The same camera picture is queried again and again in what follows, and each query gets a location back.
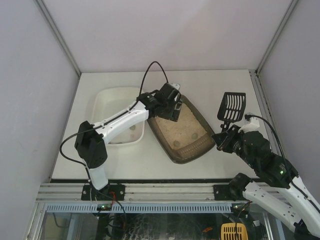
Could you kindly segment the black slotted litter scoop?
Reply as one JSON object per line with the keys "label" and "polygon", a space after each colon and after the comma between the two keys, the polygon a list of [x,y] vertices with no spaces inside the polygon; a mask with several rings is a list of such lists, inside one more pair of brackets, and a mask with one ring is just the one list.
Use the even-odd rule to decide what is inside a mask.
{"label": "black slotted litter scoop", "polygon": [[229,129],[231,123],[242,120],[246,108],[246,93],[225,92],[217,113],[217,118],[223,123],[220,125],[221,131]]}

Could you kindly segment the white plastic waste tray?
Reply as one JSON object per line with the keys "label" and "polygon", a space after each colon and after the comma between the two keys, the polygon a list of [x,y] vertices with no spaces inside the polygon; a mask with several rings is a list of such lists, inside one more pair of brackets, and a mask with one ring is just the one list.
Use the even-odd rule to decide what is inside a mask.
{"label": "white plastic waste tray", "polygon": [[[96,123],[113,117],[131,105],[137,98],[138,87],[115,87],[100,91],[95,98],[91,122]],[[131,145],[139,142],[144,135],[145,123],[135,124],[135,130],[130,127],[109,142],[110,145]]]}

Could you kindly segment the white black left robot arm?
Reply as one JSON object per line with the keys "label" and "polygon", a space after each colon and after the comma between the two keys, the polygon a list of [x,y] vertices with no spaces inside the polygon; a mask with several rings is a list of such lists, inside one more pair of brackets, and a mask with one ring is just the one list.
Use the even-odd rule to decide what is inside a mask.
{"label": "white black left robot arm", "polygon": [[180,85],[165,83],[159,90],[143,92],[126,109],[96,123],[80,124],[74,147],[82,159],[92,186],[101,190],[109,184],[105,172],[107,145],[130,127],[159,117],[177,122],[182,108]]}

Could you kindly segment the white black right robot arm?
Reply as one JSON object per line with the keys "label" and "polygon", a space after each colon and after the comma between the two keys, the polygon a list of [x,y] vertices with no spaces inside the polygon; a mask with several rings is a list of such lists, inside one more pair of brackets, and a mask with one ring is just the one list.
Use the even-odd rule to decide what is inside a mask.
{"label": "white black right robot arm", "polygon": [[259,205],[281,220],[294,233],[296,240],[320,238],[319,203],[307,190],[297,170],[288,160],[272,152],[270,142],[260,132],[244,132],[233,125],[212,138],[219,151],[235,153],[287,203],[261,189],[243,173],[238,173],[228,184],[229,195],[234,201],[244,198]]}

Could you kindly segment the yellow slotted litter scoop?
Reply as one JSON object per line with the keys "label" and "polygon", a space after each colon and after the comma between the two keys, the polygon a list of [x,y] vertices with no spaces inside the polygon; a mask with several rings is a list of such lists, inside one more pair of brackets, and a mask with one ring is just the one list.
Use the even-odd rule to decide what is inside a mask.
{"label": "yellow slotted litter scoop", "polygon": [[248,240],[248,232],[243,223],[223,223],[220,228],[221,240]]}

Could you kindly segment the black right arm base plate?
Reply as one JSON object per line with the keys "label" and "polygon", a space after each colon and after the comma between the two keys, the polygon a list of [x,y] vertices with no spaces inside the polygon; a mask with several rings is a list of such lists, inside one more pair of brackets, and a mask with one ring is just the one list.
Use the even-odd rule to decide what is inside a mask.
{"label": "black right arm base plate", "polygon": [[242,195],[233,195],[227,184],[215,184],[213,186],[213,194],[215,201],[244,201]]}

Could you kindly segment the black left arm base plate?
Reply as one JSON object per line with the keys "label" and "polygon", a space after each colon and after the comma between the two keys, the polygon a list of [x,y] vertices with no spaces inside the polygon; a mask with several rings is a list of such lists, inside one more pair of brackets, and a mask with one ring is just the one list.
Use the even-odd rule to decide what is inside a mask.
{"label": "black left arm base plate", "polygon": [[109,184],[100,190],[96,190],[91,184],[85,184],[81,191],[81,200],[123,201],[125,192],[126,186],[123,184]]}

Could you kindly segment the aluminium front frame rail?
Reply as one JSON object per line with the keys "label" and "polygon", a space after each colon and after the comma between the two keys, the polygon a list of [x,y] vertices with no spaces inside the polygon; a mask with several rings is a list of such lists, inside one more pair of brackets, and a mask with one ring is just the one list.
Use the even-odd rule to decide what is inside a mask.
{"label": "aluminium front frame rail", "polygon": [[[116,194],[123,203],[205,203],[214,202],[223,187],[221,183],[126,183]],[[36,196],[37,202],[77,203],[87,191],[82,183],[44,183]]]}

